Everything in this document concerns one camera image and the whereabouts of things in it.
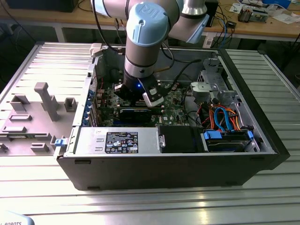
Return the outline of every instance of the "robotic arm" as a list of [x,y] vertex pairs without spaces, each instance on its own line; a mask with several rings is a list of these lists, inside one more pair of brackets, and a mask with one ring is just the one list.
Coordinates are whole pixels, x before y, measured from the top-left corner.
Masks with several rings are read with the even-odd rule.
[[154,77],[154,65],[162,42],[170,37],[197,43],[209,16],[205,0],[95,0],[96,12],[127,19],[127,43],[123,84],[115,93],[148,107],[164,101]]

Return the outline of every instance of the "white paper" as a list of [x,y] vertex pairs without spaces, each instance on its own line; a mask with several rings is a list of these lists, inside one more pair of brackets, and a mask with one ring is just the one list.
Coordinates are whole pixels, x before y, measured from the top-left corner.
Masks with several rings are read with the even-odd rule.
[[298,22],[298,20],[299,20],[298,18],[292,17],[292,16],[287,15],[287,14],[280,14],[280,15],[274,16],[273,18],[280,21],[280,22],[286,23],[286,24],[291,24],[291,23],[294,23],[294,22]]
[[242,7],[243,7],[243,4],[233,3],[229,11],[238,14],[238,13],[240,13]]

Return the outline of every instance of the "warning label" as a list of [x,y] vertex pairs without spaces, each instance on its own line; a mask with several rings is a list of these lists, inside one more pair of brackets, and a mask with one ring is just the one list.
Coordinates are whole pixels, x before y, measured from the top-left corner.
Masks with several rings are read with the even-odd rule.
[[137,132],[107,132],[105,152],[138,153]]

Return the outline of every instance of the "circuit board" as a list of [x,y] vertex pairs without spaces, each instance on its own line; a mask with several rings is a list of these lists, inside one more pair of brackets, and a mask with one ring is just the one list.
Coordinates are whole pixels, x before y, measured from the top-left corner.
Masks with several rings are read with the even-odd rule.
[[[176,88],[165,97],[164,102],[157,107],[148,108],[143,100],[132,106],[131,102],[118,97],[113,87],[97,91],[97,114],[99,127],[157,127],[161,125],[189,126],[188,119],[182,107],[182,88]],[[124,123],[120,121],[120,111],[138,109],[151,111],[151,120],[147,123]]]

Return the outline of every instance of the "motherboard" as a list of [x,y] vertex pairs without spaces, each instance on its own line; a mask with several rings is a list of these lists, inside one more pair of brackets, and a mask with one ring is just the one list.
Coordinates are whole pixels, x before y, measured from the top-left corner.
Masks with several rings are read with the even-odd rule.
[[[171,83],[161,83],[168,88]],[[97,90],[97,120],[99,127],[157,127],[161,125],[189,126],[183,110],[185,87],[176,85],[163,104],[148,108],[145,101],[130,102],[114,94],[113,87]]]

